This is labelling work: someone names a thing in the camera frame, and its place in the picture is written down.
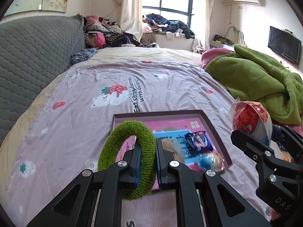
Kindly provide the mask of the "grey quilted headboard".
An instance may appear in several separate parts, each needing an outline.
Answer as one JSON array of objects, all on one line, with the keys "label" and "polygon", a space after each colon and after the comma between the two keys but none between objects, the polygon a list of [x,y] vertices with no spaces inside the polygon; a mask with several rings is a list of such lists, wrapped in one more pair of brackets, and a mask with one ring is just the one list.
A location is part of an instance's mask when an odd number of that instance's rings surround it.
[{"label": "grey quilted headboard", "polygon": [[32,16],[1,24],[1,140],[85,47],[84,18]]}]

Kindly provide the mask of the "clothes pile by headboard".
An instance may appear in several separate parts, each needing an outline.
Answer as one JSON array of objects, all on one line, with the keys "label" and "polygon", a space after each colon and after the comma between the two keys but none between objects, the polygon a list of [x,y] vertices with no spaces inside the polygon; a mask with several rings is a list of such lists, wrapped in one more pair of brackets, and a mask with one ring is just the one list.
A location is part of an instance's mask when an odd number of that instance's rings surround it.
[{"label": "clothes pile by headboard", "polygon": [[132,34],[123,32],[116,22],[88,15],[84,17],[86,48],[142,47]]}]

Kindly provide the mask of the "cream curtain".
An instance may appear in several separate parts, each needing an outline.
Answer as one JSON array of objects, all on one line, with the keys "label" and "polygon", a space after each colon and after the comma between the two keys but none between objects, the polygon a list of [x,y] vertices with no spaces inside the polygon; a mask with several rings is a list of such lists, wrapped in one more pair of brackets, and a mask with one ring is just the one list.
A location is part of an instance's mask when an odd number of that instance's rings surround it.
[{"label": "cream curtain", "polygon": [[191,23],[195,33],[193,50],[209,49],[209,34],[214,0],[193,0],[194,20]]},{"label": "cream curtain", "polygon": [[122,0],[120,28],[140,41],[142,37],[142,0]]}]

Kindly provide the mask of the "blue oreo cookie pack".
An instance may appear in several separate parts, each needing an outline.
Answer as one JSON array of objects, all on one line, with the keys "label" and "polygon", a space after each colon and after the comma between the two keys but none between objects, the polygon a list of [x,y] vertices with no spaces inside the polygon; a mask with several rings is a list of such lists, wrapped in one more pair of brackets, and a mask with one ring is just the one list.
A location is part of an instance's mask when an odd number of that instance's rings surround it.
[{"label": "blue oreo cookie pack", "polygon": [[213,151],[213,146],[209,141],[205,131],[185,134],[185,140],[191,147],[193,153],[199,154]]}]

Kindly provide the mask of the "green fleece blanket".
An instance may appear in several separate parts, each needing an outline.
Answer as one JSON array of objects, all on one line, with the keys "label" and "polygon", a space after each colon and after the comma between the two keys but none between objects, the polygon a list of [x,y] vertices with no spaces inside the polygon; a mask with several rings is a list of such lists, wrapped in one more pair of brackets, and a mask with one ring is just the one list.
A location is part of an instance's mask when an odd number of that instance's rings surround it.
[{"label": "green fleece blanket", "polygon": [[233,52],[211,60],[205,70],[234,99],[260,102],[276,122],[302,123],[302,78],[276,59],[236,44]]}]

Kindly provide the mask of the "right cream curtain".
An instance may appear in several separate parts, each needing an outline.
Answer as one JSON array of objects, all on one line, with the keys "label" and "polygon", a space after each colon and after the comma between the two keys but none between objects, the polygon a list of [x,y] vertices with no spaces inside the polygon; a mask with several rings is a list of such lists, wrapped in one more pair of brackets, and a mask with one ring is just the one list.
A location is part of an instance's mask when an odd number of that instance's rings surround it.
[{"label": "right cream curtain", "polygon": [[193,50],[209,49],[209,34],[214,0],[193,0],[194,20],[191,23],[195,33]]}]

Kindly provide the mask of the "black wall television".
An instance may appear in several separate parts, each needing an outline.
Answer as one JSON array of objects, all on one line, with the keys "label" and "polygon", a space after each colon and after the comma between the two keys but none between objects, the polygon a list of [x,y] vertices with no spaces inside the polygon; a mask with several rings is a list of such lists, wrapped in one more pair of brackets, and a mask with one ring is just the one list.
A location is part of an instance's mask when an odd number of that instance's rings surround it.
[{"label": "black wall television", "polygon": [[300,61],[301,46],[301,40],[289,31],[270,26],[268,48],[297,66]]}]

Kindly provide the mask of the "dark patterned cloth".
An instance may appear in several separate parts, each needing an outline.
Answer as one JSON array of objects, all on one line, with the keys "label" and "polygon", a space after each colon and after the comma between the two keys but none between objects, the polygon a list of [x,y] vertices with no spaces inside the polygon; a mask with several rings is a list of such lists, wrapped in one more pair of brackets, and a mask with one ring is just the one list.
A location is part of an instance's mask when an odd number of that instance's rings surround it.
[{"label": "dark patterned cloth", "polygon": [[82,49],[70,57],[72,65],[78,64],[91,59],[97,53],[96,48]]}]

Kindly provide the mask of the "red blue toy egg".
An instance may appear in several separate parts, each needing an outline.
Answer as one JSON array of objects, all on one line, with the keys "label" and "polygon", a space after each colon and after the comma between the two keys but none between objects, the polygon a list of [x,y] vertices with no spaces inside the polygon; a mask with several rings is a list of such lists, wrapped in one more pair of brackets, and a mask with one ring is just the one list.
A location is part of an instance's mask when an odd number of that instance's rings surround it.
[{"label": "red blue toy egg", "polygon": [[233,130],[242,130],[270,146],[272,119],[260,102],[235,99],[229,110],[229,119]]}]

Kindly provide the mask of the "blue candy wrapper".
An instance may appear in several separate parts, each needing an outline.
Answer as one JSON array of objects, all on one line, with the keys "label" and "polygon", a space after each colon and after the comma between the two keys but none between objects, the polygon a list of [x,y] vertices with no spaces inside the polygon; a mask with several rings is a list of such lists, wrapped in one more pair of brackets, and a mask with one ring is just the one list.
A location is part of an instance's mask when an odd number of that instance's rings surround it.
[{"label": "blue candy wrapper", "polygon": [[280,151],[286,151],[286,148],[282,145],[282,143],[278,140],[273,140],[271,141],[271,145],[279,148]]}]

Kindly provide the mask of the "beige mesh drawstring pouch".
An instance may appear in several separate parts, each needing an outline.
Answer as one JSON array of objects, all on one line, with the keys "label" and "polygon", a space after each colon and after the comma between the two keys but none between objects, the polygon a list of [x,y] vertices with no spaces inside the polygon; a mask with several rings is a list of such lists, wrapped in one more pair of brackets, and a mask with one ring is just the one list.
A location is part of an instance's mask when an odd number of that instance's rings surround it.
[{"label": "beige mesh drawstring pouch", "polygon": [[181,163],[185,163],[185,154],[179,141],[172,138],[162,139],[163,149],[172,152],[174,159]]}]

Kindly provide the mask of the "lilac strawberry bedsheet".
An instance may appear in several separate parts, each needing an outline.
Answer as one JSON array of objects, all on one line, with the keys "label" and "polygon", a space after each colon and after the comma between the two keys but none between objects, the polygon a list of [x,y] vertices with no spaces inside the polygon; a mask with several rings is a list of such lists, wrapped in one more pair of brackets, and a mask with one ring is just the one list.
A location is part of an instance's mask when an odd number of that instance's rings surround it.
[{"label": "lilac strawberry bedsheet", "polygon": [[202,110],[232,165],[223,178],[260,214],[255,164],[232,145],[230,93],[187,63],[79,64],[57,77],[19,118],[1,146],[1,204],[26,226],[69,182],[97,162],[115,114]]}]

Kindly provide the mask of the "clothes pile on windowsill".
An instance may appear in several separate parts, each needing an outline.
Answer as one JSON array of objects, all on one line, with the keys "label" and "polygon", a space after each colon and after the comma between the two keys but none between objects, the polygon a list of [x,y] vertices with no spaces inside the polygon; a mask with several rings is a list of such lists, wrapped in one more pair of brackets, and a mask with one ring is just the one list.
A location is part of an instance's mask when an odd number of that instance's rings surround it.
[{"label": "clothes pile on windowsill", "polygon": [[187,24],[182,21],[168,20],[162,17],[161,15],[154,13],[144,15],[143,18],[151,27],[161,29],[163,32],[181,32],[186,39],[195,37],[193,31],[187,26]]}]

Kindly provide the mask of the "pink pillow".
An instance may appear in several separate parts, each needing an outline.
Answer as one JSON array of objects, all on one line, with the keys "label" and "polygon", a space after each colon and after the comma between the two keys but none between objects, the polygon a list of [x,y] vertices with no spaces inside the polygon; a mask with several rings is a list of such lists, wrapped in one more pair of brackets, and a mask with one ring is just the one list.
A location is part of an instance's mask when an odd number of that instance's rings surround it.
[{"label": "pink pillow", "polygon": [[228,53],[233,53],[233,51],[225,48],[212,48],[205,50],[201,56],[202,68],[205,69],[213,59]]}]

